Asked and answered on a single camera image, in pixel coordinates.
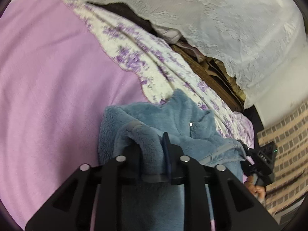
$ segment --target blue fleece garment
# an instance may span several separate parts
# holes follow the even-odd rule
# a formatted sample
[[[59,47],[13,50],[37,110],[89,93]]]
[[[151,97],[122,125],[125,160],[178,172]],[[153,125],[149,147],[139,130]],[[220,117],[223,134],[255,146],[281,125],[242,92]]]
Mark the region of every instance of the blue fleece garment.
[[[245,160],[242,145],[224,139],[215,127],[214,114],[201,110],[179,89],[164,105],[134,103],[106,108],[100,130],[99,162],[120,155],[131,140],[140,145],[142,173],[165,173],[162,134],[181,146],[184,154],[201,164],[224,164],[240,181],[240,161]],[[123,188],[123,230],[182,231],[184,224],[184,186],[143,183]]]

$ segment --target blue plush cloth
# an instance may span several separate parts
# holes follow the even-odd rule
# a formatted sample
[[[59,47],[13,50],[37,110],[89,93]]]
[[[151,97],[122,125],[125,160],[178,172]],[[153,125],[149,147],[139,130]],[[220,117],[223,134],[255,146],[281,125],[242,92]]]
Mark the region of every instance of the blue plush cloth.
[[[223,163],[242,181],[240,161],[246,157],[241,144],[222,138],[213,112],[199,109],[181,90],[175,90],[164,105],[142,102],[106,108],[99,138],[100,164],[121,154],[134,140],[142,150],[143,174],[165,173],[164,132],[184,154],[208,166]],[[167,183],[125,186],[122,211],[124,230],[182,231],[184,187]]]

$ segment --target white floral fabric with purple flowers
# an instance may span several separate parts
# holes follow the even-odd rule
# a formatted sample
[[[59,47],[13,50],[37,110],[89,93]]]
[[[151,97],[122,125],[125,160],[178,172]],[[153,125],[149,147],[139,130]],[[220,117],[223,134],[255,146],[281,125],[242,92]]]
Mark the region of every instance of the white floral fabric with purple flowers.
[[[151,103],[165,103],[177,88],[201,109],[212,109],[216,129],[225,138],[254,147],[251,122],[227,104],[161,38],[133,22],[80,0],[62,0],[94,34],[105,53],[123,70],[134,72]]]

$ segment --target silver screw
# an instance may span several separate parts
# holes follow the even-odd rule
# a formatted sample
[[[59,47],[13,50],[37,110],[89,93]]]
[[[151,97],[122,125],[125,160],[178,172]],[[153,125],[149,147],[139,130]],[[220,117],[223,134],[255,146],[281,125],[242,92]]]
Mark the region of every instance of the silver screw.
[[[184,161],[184,162],[188,162],[190,160],[190,158],[188,156],[181,156],[180,160]]]
[[[222,165],[222,164],[218,164],[218,165],[216,166],[216,168],[217,168],[219,171],[221,171],[221,172],[223,172],[223,171],[226,170],[226,167],[225,167],[224,165]]]
[[[82,165],[80,165],[80,167],[79,167],[79,169],[81,170],[81,171],[87,171],[87,170],[89,170],[90,169],[90,165],[89,164],[82,164]]]
[[[118,162],[126,161],[126,157],[125,157],[125,156],[117,156],[115,159],[116,159],[116,161],[118,161]]]

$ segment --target blue fabric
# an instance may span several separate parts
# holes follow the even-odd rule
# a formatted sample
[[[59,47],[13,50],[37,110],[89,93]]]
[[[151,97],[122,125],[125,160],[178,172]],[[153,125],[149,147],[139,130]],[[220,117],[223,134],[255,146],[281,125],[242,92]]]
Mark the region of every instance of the blue fabric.
[[[164,132],[168,132],[171,143],[182,147],[184,154],[208,166],[223,163],[242,181],[240,161],[246,158],[242,145],[222,138],[216,131],[213,112],[199,109],[181,90],[175,90],[164,105],[142,102],[106,108],[99,162],[105,164],[120,155],[134,140],[142,150],[142,173],[165,173],[161,146]],[[182,231],[184,187],[166,183],[124,187],[122,211],[124,230]]]

